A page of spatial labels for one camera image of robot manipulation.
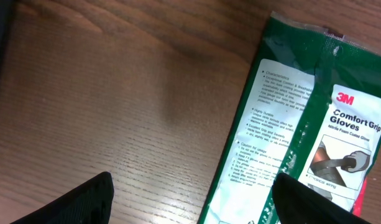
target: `3m logo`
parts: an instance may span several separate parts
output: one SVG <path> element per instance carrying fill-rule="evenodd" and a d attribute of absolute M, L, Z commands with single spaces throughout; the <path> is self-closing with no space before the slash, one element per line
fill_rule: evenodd
<path fill-rule="evenodd" d="M 338 93 L 337 100 L 339 102 L 346 103 L 348 105 L 353 104 L 354 96 L 349 96 L 348 94 L 345 93 Z"/>

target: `product label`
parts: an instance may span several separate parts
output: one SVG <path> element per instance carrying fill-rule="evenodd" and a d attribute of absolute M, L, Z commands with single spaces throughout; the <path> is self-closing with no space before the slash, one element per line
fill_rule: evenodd
<path fill-rule="evenodd" d="M 205 223 L 257 223 L 314 76 L 263 59 Z"/>
<path fill-rule="evenodd" d="M 381 138 L 381 99 L 340 85 L 331 98 L 298 180 L 350 211 Z"/>

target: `green plastic packaging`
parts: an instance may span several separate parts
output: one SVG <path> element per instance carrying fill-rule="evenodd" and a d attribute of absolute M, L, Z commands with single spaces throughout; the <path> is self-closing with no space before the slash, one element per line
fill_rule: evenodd
<path fill-rule="evenodd" d="M 350 211 L 380 143 L 381 51 L 272 13 L 198 223 L 279 223 L 279 172 Z"/>

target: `wood grain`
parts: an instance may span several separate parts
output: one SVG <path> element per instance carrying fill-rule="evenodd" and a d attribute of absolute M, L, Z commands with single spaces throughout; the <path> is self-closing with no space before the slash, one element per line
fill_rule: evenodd
<path fill-rule="evenodd" d="M 195 223 L 270 11 L 381 48 L 381 0 L 20 0 L 0 223 L 107 170 L 111 223 Z M 381 150 L 362 217 L 381 223 Z"/>

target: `wooden table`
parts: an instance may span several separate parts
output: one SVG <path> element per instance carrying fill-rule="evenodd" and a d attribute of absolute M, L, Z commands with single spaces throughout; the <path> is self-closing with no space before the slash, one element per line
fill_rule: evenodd
<path fill-rule="evenodd" d="M 381 0 L 21 0 L 0 79 L 0 223 L 107 170 L 111 223 L 195 223 L 274 10 L 381 48 Z M 362 217 L 381 223 L 381 150 Z"/>

